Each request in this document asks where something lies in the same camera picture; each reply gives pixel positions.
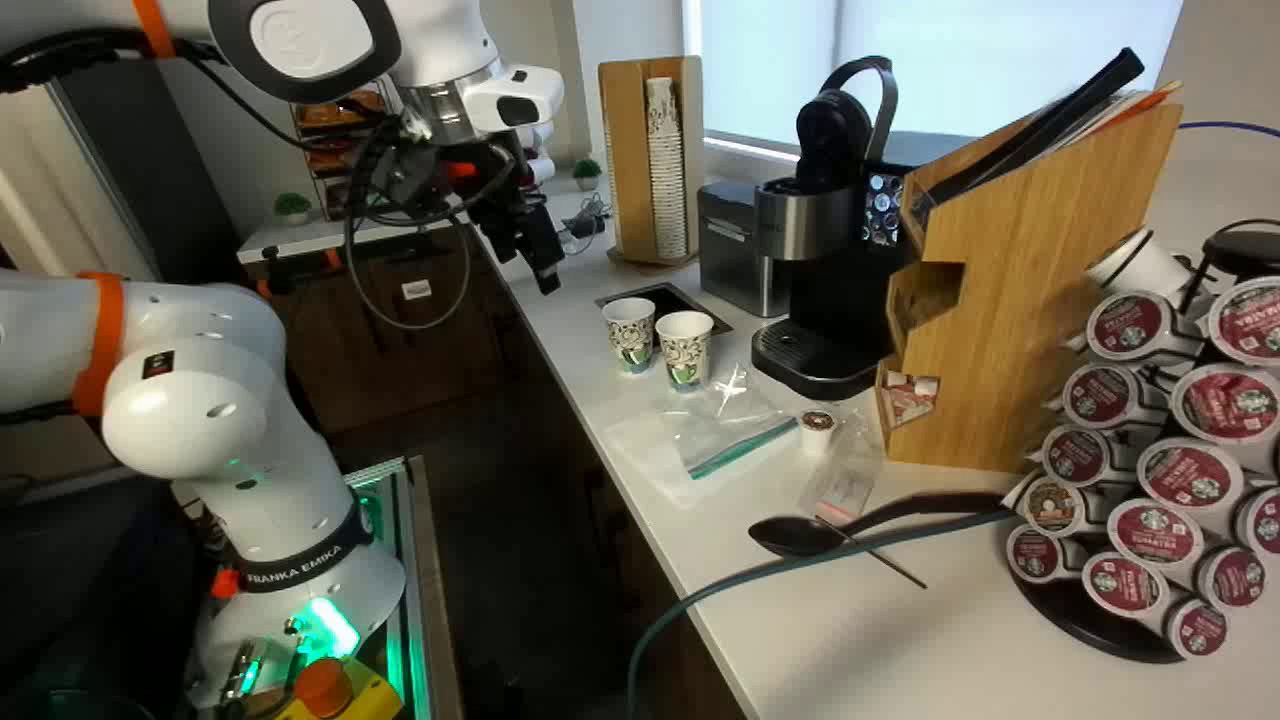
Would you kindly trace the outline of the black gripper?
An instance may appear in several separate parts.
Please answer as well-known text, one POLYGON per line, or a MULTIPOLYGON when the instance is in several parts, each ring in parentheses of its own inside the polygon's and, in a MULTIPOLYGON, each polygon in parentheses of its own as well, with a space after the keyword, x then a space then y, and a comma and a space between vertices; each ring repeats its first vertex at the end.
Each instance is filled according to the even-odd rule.
POLYGON ((562 288, 562 240, 545 198, 527 186, 523 161, 497 174, 491 190, 482 194, 470 218, 486 230, 499 259, 523 259, 535 270, 535 288, 545 295, 562 288))

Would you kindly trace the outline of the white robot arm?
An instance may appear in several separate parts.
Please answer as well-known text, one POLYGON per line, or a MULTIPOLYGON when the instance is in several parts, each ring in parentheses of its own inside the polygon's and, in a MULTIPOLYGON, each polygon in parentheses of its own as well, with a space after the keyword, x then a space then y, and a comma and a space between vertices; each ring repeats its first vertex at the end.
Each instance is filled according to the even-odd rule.
MULTIPOLYGON (((59 40, 120 37, 150 55, 210 40, 282 101, 338 101, 394 80, 395 130, 434 148, 486 143, 497 174, 462 201, 497 257, 551 277, 562 244, 523 194, 522 138, 563 101, 563 76, 504 63, 482 0, 9 0, 14 59, 59 40)), ((14 277, 0 288, 0 404, 69 404, 110 454, 188 488, 221 524, 241 592, 198 623, 188 703, 226 710, 269 655, 356 653, 395 611, 405 563, 370 538, 362 502, 284 381, 284 326, 232 286, 14 277)))

